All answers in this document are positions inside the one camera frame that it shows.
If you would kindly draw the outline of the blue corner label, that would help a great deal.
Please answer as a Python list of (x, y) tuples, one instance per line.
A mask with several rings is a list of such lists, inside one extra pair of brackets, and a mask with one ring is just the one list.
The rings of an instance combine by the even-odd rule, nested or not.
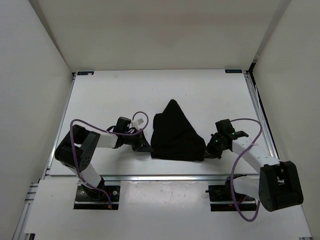
[(225, 69), (226, 74), (242, 74), (243, 71), (241, 69)]
[(94, 75), (94, 71), (78, 71), (78, 76), (92, 76)]

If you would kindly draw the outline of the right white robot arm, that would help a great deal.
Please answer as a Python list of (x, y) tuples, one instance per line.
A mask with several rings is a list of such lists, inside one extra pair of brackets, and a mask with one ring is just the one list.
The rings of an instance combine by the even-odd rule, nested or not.
[(225, 181), (224, 193), (230, 200), (247, 196), (259, 201), (269, 212), (301, 205), (303, 191), (296, 165), (280, 161), (254, 143), (244, 131), (229, 134), (214, 133), (207, 144), (208, 153), (220, 158), (224, 151), (231, 151), (237, 159), (245, 160), (258, 178), (231, 173)]

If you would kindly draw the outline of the right blue corner label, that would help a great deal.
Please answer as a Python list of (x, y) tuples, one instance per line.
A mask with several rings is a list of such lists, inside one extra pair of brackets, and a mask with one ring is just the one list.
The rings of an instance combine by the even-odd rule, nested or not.
[(243, 71), (241, 69), (225, 69), (226, 74), (242, 74)]

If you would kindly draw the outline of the right aluminium frame rail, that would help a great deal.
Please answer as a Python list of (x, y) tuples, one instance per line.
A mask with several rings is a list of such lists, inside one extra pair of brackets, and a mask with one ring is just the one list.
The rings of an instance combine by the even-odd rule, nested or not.
[(264, 112), (264, 107), (259, 95), (258, 87), (254, 81), (254, 76), (249, 71), (244, 71), (243, 75), (248, 87), (248, 91), (251, 97), (251, 101), (253, 103), (253, 107), (256, 112), (257, 119), (262, 125), (262, 135), (263, 135), (264, 142), (267, 146), (268, 152), (270, 153), (271, 156), (280, 160), (278, 150), (275, 145), (266, 114)]

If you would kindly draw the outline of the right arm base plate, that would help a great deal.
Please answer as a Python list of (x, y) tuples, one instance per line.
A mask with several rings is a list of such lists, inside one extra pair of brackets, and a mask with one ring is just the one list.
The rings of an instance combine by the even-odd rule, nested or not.
[[(237, 211), (232, 199), (229, 176), (223, 183), (209, 185), (205, 192), (209, 194), (210, 210), (212, 212)], [(257, 203), (254, 198), (235, 193), (235, 199), (241, 211), (254, 212), (257, 210)]]

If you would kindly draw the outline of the front aluminium rail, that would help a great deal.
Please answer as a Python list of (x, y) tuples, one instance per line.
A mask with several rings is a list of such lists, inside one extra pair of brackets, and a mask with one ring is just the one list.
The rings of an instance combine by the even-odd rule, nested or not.
[(119, 181), (222, 181), (229, 174), (205, 174), (205, 175), (102, 175), (107, 182)]

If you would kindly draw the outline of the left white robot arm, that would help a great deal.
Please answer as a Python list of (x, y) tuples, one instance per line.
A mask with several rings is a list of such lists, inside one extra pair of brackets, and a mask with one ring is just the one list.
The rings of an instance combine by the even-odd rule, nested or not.
[(68, 133), (54, 153), (55, 159), (62, 165), (68, 167), (77, 176), (81, 174), (80, 181), (84, 192), (93, 200), (101, 200), (107, 192), (103, 178), (91, 164), (96, 148), (118, 149), (128, 145), (133, 152), (153, 152), (144, 133), (136, 127), (131, 127), (129, 123), (117, 124), (107, 130), (112, 134), (100, 134), (75, 124), (72, 126), (73, 137)]

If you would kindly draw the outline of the black skirt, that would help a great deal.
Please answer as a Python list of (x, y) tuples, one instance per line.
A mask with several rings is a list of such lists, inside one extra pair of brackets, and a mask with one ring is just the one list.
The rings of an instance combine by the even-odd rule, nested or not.
[(153, 159), (202, 162), (205, 140), (197, 134), (178, 102), (171, 99), (163, 112), (153, 118), (150, 140)]

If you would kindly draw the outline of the left blue corner label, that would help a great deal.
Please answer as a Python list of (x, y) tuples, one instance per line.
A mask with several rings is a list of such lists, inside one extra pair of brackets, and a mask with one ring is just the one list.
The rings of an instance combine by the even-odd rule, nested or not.
[(94, 71), (78, 71), (78, 76), (92, 76), (94, 75)]

